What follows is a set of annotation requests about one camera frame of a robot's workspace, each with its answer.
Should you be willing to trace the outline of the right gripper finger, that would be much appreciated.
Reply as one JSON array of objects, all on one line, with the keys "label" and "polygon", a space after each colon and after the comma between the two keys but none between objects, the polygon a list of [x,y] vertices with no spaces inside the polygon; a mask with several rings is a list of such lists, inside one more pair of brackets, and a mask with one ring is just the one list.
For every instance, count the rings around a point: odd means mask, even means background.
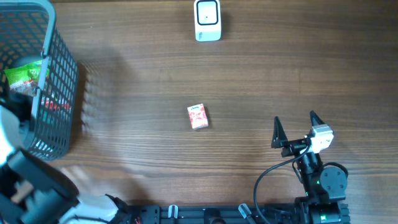
[{"label": "right gripper finger", "polygon": [[274,131],[271,148],[281,148],[287,145],[288,139],[278,116],[274,118]]},{"label": "right gripper finger", "polygon": [[314,112],[314,110],[311,110],[310,112],[310,121],[312,126],[319,126],[324,124],[324,122],[320,119],[316,112]]}]

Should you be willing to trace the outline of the red tissue pack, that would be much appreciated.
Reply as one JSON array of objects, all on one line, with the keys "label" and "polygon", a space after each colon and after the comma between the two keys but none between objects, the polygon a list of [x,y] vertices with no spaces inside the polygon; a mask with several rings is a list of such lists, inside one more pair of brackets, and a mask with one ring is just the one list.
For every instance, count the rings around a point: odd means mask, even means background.
[{"label": "red tissue pack", "polygon": [[187,108],[192,129],[200,129],[208,126],[208,118],[204,104],[193,105]]}]

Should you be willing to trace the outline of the red Nescafe stick sachet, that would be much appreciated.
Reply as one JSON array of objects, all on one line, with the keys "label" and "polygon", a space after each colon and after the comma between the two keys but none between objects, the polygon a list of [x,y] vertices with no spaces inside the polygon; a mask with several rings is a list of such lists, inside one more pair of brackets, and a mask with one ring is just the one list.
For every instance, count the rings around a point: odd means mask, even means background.
[{"label": "red Nescafe stick sachet", "polygon": [[42,97],[40,104],[50,111],[60,111],[61,109],[71,112],[72,106],[66,101],[56,102],[47,97]]}]

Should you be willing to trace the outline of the green snack bag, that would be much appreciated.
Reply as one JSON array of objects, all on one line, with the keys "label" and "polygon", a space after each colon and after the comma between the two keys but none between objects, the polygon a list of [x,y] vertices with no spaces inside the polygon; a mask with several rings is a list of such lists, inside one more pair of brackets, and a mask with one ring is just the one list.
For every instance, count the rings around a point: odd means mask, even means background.
[{"label": "green snack bag", "polygon": [[42,61],[28,63],[27,65],[10,68],[4,71],[10,90],[27,96],[35,96],[39,83]]}]

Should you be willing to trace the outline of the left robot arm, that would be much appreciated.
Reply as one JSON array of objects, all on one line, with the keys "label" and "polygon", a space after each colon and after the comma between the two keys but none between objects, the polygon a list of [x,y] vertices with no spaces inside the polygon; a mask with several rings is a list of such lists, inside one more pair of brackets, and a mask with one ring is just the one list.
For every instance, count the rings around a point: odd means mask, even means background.
[{"label": "left robot arm", "polygon": [[63,173],[24,148],[21,121],[29,101],[1,94],[1,223],[132,223],[128,206],[110,195],[80,195]]}]

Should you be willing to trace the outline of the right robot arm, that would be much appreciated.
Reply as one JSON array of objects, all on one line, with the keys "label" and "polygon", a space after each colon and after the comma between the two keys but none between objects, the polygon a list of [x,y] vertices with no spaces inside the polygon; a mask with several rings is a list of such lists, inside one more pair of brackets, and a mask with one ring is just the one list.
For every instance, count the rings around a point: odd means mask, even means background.
[{"label": "right robot arm", "polygon": [[312,127],[302,139],[289,141],[280,119],[274,118],[271,147],[281,148],[282,157],[292,157],[292,166],[306,196],[295,199],[298,223],[344,223],[343,206],[348,185],[348,170],[336,162],[324,163],[320,152],[330,147],[333,130],[318,115],[310,112]]}]

